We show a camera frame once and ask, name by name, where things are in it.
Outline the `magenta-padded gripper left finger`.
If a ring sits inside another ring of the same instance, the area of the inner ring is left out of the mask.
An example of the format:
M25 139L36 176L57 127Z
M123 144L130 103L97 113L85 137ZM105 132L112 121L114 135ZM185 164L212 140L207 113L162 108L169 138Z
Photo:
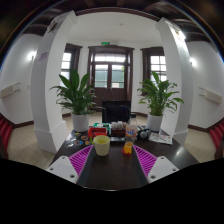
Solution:
M92 148L93 146L89 145L69 157L59 157L47 168L47 171L76 184L85 167Z

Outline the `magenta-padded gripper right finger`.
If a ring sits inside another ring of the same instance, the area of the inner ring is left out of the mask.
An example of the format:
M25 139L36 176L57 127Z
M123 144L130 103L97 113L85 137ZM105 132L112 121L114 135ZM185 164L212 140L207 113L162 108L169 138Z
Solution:
M153 183L163 177L178 171L178 168L165 156L156 157L145 149L134 145L142 171L149 183Z

